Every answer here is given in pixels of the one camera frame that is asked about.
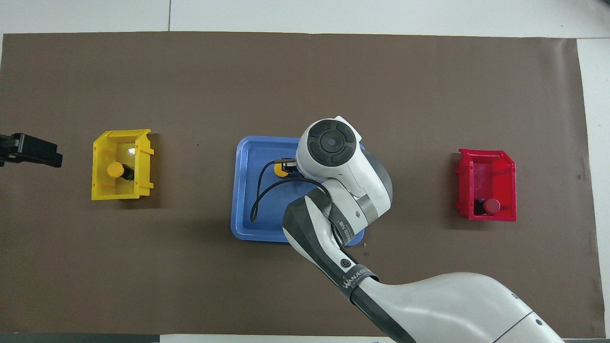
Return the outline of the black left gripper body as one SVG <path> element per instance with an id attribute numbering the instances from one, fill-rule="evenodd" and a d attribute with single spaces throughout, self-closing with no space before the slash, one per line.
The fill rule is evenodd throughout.
<path id="1" fill-rule="evenodd" d="M 11 135 L 0 135 L 0 166 L 4 167 L 7 162 L 13 163 L 10 152 L 13 147 L 14 139 Z"/>

